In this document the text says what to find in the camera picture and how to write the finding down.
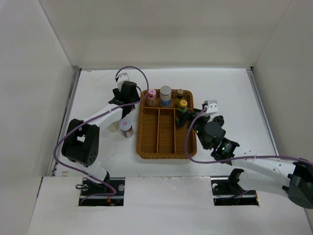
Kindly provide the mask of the silver cap blue label shaker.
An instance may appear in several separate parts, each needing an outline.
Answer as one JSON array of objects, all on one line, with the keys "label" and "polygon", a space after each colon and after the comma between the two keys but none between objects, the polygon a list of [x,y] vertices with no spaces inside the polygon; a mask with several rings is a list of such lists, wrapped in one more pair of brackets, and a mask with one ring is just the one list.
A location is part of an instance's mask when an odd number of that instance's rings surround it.
[{"label": "silver cap blue label shaker", "polygon": [[169,107],[171,105],[172,89],[169,86],[160,88],[160,105],[161,107]]}]

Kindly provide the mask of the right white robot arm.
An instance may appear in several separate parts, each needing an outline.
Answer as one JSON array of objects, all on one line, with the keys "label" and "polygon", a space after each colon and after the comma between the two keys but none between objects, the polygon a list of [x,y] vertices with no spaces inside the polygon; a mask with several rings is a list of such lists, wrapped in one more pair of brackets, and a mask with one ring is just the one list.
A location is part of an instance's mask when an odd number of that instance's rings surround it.
[{"label": "right white robot arm", "polygon": [[194,111],[178,110],[177,126],[190,122],[188,132],[195,131],[203,149],[211,151],[214,159],[211,163],[234,167],[226,185],[231,193],[265,191],[284,196],[302,208],[312,209],[312,162],[288,156],[265,156],[245,150],[239,143],[225,138],[223,119],[220,117],[211,121],[207,110],[207,106]]}]

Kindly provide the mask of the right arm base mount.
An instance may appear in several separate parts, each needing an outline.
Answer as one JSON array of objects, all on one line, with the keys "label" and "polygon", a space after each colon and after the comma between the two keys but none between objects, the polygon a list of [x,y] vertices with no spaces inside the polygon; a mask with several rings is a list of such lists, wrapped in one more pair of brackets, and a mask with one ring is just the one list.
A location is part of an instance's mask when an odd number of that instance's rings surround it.
[{"label": "right arm base mount", "polygon": [[215,206],[258,206],[254,190],[244,190],[239,186],[239,176],[243,169],[232,170],[229,176],[211,177],[213,203]]}]

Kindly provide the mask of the pink cap spice jar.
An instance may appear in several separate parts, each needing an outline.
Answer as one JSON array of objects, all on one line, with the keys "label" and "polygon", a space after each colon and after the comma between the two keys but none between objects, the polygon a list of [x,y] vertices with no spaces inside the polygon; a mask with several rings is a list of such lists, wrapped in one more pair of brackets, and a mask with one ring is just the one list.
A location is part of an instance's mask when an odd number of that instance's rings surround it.
[{"label": "pink cap spice jar", "polygon": [[156,107],[157,106],[157,92],[155,89],[149,89],[147,92],[146,104],[148,107]]}]

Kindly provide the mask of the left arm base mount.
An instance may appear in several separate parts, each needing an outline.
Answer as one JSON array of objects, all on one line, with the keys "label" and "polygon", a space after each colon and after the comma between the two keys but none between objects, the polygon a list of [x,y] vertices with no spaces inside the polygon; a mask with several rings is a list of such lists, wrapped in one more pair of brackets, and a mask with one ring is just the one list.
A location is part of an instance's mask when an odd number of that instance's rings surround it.
[{"label": "left arm base mount", "polygon": [[95,183],[88,178],[75,186],[80,191],[78,206],[116,207],[124,205],[125,178],[111,178],[108,174],[104,181],[108,186]]}]

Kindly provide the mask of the red green sauce bottle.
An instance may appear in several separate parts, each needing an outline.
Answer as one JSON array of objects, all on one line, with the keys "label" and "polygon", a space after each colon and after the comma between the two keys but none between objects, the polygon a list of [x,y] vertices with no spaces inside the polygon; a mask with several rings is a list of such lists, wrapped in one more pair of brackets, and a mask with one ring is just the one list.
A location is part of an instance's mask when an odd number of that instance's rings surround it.
[{"label": "red green sauce bottle", "polygon": [[179,102],[179,108],[176,111],[176,125],[178,127],[181,127],[184,125],[184,118],[185,118],[185,113],[187,111],[187,101],[186,100],[181,100]]}]

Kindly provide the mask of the brown cap yellow oil bottle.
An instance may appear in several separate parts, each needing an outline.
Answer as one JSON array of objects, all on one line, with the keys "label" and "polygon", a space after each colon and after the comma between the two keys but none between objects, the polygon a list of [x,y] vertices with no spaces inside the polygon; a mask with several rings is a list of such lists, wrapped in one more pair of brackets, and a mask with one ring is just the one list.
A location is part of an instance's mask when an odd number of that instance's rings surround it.
[{"label": "brown cap yellow oil bottle", "polygon": [[179,107],[182,100],[184,100],[184,90],[178,89],[176,93],[176,107]]}]

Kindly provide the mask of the small red label white jar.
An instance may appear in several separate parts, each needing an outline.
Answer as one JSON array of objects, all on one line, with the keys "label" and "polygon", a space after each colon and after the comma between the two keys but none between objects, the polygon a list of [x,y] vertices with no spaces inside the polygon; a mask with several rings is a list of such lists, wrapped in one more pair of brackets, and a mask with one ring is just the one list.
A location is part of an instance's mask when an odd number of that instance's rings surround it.
[{"label": "small red label white jar", "polygon": [[127,119],[121,120],[119,122],[119,128],[123,135],[127,138],[130,138],[134,133],[132,123]]}]

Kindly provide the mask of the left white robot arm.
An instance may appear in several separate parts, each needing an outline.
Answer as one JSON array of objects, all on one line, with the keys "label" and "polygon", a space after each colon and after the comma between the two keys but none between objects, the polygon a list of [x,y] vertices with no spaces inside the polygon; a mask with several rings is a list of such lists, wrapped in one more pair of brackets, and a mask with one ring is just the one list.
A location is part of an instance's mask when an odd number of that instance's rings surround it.
[{"label": "left white robot arm", "polygon": [[140,100],[137,84],[131,81],[124,81],[120,88],[113,90],[113,94],[114,98],[106,107],[87,118],[91,119],[89,123],[82,125],[85,120],[75,118],[69,122],[69,136],[61,150],[64,157],[88,174],[88,178],[94,182],[94,191],[99,195],[105,195],[110,189],[108,172],[97,160],[100,129],[106,129],[126,117],[134,109],[133,103]]}]

